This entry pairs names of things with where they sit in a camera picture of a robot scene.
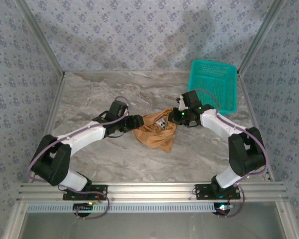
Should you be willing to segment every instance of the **crumpled fabric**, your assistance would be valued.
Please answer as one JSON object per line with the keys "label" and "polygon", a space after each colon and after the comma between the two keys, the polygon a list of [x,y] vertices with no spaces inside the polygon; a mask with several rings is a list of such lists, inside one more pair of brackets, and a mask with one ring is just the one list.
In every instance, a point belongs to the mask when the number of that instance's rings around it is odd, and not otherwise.
{"label": "crumpled fabric", "polygon": [[[172,110],[173,108],[168,108],[159,113],[143,116],[144,125],[132,130],[132,134],[148,148],[159,148],[166,153],[171,152],[177,129],[177,124],[167,120]],[[165,129],[155,124],[160,118],[163,118],[167,122]]]}

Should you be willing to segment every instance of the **patterned wallpaper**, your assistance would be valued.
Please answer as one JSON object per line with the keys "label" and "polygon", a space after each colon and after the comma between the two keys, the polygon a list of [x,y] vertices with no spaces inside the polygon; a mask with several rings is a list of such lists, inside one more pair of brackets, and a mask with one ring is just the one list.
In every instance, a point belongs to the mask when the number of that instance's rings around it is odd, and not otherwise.
{"label": "patterned wallpaper", "polygon": [[239,66],[272,0],[26,0],[64,71]]}
{"label": "patterned wallpaper", "polygon": [[0,0],[0,238],[59,79],[14,1]]}
{"label": "patterned wallpaper", "polygon": [[276,180],[299,215],[299,0],[287,1],[243,78]]}

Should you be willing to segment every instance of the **marble surface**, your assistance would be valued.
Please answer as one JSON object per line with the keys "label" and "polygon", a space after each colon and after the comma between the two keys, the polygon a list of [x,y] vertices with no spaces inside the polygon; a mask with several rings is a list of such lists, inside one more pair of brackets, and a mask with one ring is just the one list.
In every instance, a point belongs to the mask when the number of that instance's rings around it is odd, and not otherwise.
{"label": "marble surface", "polygon": [[[177,107],[176,97],[186,92],[189,73],[110,72],[67,73],[53,135],[87,124],[107,110],[115,96],[127,97],[131,114],[150,114]],[[228,118],[252,126],[239,86],[236,113]],[[70,168],[93,181],[210,181],[228,163],[227,142],[203,127],[177,129],[171,153],[148,149],[129,132],[106,138],[81,149],[71,158]],[[262,177],[250,179],[264,180]]]}

